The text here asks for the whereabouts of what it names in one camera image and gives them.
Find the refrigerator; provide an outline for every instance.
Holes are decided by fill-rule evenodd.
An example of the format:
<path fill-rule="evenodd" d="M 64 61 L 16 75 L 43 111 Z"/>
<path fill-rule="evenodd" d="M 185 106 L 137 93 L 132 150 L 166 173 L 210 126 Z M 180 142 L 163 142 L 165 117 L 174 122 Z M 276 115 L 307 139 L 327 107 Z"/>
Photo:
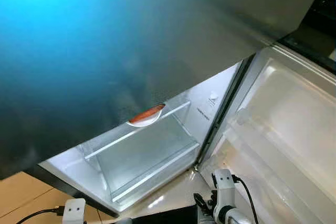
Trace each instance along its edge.
<path fill-rule="evenodd" d="M 275 44 L 313 1 L 1 0 L 0 179 L 117 217 L 224 166 L 265 222 L 334 223 L 335 76 Z"/>
<path fill-rule="evenodd" d="M 50 173 L 119 214 L 188 168 L 210 188 L 211 173 L 229 168 L 264 223 L 336 221 L 335 75 L 274 44 L 164 103 L 152 124 L 121 124 L 35 175 Z"/>

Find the white tile floor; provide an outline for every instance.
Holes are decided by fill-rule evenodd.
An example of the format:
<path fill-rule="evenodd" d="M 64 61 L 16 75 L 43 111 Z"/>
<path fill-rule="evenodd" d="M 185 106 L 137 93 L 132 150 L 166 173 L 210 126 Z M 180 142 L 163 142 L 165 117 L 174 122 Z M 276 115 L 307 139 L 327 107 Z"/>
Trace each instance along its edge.
<path fill-rule="evenodd" d="M 108 224 L 126 217 L 134 218 L 191 206 L 194 204 L 193 193 L 200 193 L 205 198 L 211 195 L 210 188 L 200 174 L 189 170 L 125 210 L 118 219 L 87 205 L 85 220 L 88 224 Z M 0 198 L 0 223 L 16 223 L 32 212 L 64 205 L 71 197 L 25 173 L 18 173 L 0 182 Z M 42 223 L 60 224 L 61 217 L 47 213 L 25 222 Z"/>

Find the black cable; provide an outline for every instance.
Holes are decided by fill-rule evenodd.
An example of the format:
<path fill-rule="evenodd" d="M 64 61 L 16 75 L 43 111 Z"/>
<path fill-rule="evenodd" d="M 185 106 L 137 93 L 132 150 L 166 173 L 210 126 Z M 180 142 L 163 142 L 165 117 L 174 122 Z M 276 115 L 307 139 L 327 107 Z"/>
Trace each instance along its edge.
<path fill-rule="evenodd" d="M 245 188 L 245 191 L 246 191 L 246 193 L 247 193 L 248 199 L 250 200 L 250 204 L 251 204 L 251 208 L 252 208 L 252 212 L 253 212 L 254 220 L 255 220 L 256 224 L 259 224 L 259 222 L 258 222 L 258 217 L 257 217 L 257 213 L 256 213 L 256 209 L 254 208 L 254 204 L 253 204 L 253 201 L 252 201 L 252 197 L 251 197 L 251 194 L 250 194 L 250 192 L 249 192 L 249 190 L 248 190 L 246 184 L 244 183 L 244 181 L 243 181 L 241 178 L 239 178 L 239 177 L 237 177 L 237 176 L 235 176 L 235 175 L 232 175 L 232 179 L 233 179 L 234 183 L 236 183 L 236 182 L 241 182 L 241 183 L 242 183 L 242 185 L 243 185 L 243 187 Z"/>
<path fill-rule="evenodd" d="M 30 219 L 31 217 L 34 217 L 34 216 L 39 215 L 39 214 L 44 214 L 45 212 L 54 212 L 58 216 L 62 216 L 63 212 L 64 212 L 64 206 L 59 206 L 59 207 L 52 208 L 52 209 L 44 209 L 44 210 L 41 210 L 41 211 L 37 211 L 37 212 L 35 212 L 35 213 L 33 213 L 31 215 L 28 215 L 27 217 L 23 218 L 17 224 L 21 224 L 21 223 L 25 222 L 26 220 Z"/>

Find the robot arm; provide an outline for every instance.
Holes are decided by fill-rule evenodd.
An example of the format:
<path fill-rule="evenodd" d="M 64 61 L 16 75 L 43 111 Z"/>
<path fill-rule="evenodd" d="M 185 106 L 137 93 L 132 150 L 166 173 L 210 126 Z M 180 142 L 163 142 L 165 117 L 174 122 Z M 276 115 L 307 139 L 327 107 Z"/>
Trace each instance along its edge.
<path fill-rule="evenodd" d="M 234 220 L 238 224 L 252 224 L 251 220 L 235 208 L 236 187 L 230 170 L 215 170 L 213 180 L 217 187 L 217 205 L 213 213 L 215 222 L 217 224 L 229 224 Z"/>
<path fill-rule="evenodd" d="M 212 191 L 212 210 L 209 210 L 207 204 L 199 194 L 194 194 L 197 205 L 207 216 L 213 216 L 217 224 L 252 224 L 242 212 L 235 207 L 235 183 L 228 169 L 215 170 L 213 181 L 217 190 Z"/>

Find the open refrigerator door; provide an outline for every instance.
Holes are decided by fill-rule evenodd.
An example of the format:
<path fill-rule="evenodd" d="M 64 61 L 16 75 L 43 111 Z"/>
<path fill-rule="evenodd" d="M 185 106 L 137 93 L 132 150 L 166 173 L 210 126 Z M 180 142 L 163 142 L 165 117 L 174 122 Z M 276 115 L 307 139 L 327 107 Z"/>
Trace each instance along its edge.
<path fill-rule="evenodd" d="M 334 76 L 279 46 L 262 50 L 253 71 L 201 174 L 209 185 L 218 168 L 243 178 L 264 223 L 335 223 Z"/>
<path fill-rule="evenodd" d="M 39 165 L 122 212 L 195 163 L 238 66 L 165 101 L 151 124 L 125 122 Z"/>

